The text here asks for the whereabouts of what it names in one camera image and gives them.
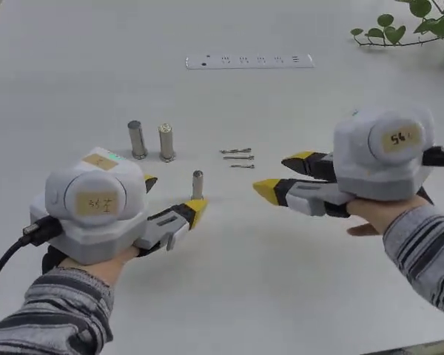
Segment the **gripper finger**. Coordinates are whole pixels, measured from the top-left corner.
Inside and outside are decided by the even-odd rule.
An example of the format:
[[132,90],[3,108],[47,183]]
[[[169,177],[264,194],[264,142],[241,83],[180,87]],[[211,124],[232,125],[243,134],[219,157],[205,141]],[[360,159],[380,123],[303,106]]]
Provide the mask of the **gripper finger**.
[[308,216],[349,217],[346,202],[353,196],[325,181],[268,179],[253,184],[259,195],[275,206],[285,206]]
[[134,246],[151,250],[157,244],[172,250],[189,230],[195,228],[206,208],[206,200],[191,200],[174,205],[162,212],[148,217],[144,235],[138,238]]
[[145,179],[145,185],[147,187],[147,193],[153,188],[153,186],[156,184],[156,181],[158,181],[158,178],[152,175],[144,175]]
[[285,158],[281,163],[298,174],[316,180],[336,182],[332,154],[320,152],[300,152]]

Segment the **small metal pin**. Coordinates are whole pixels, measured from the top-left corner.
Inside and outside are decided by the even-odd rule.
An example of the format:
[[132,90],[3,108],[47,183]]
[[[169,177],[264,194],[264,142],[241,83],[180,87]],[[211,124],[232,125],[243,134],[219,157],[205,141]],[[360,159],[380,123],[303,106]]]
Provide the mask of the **small metal pin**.
[[223,157],[224,160],[254,160],[254,155],[236,156],[236,157]]
[[169,163],[176,157],[176,153],[172,146],[172,127],[169,124],[162,124],[158,127],[160,133],[160,158],[162,161]]
[[192,173],[192,196],[191,200],[202,200],[202,188],[204,184],[204,174],[201,170],[196,170]]
[[253,165],[253,164],[233,164],[230,167],[231,168],[254,169],[255,165]]
[[236,153],[250,153],[252,152],[252,148],[243,148],[243,149],[222,149],[219,150],[222,154],[236,154]]
[[127,126],[130,134],[130,141],[132,142],[133,157],[135,159],[144,159],[148,154],[148,150],[145,147],[143,133],[141,131],[141,122],[131,121]]

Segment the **white power strip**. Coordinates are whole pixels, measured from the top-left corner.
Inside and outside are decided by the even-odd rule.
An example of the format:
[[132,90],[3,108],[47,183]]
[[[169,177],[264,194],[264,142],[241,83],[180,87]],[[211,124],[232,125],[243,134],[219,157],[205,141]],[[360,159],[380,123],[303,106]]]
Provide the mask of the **white power strip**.
[[191,55],[187,69],[285,69],[314,68],[308,55]]

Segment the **striped sleeve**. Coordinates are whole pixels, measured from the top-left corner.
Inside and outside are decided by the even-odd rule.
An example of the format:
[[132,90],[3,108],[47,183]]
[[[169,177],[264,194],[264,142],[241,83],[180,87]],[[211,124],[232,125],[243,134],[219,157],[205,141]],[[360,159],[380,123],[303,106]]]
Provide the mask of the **striped sleeve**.
[[0,354],[99,354],[112,341],[113,292],[85,271],[54,268],[0,321]]
[[389,226],[383,244],[414,290],[444,311],[444,215],[432,205],[406,212]]

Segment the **silver metal cylinder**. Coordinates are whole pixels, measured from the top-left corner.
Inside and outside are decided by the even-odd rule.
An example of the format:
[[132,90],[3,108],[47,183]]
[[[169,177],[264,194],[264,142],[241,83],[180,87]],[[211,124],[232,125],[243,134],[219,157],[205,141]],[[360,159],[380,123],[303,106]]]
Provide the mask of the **silver metal cylinder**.
[[176,157],[174,148],[172,147],[172,127],[169,124],[162,124],[158,127],[160,133],[160,158],[162,161],[169,163]]
[[130,141],[132,142],[132,155],[135,159],[144,159],[148,150],[145,147],[143,132],[141,131],[140,121],[131,121],[128,123],[128,132]]
[[204,174],[201,170],[192,173],[192,196],[191,200],[202,200],[202,188],[204,184]]

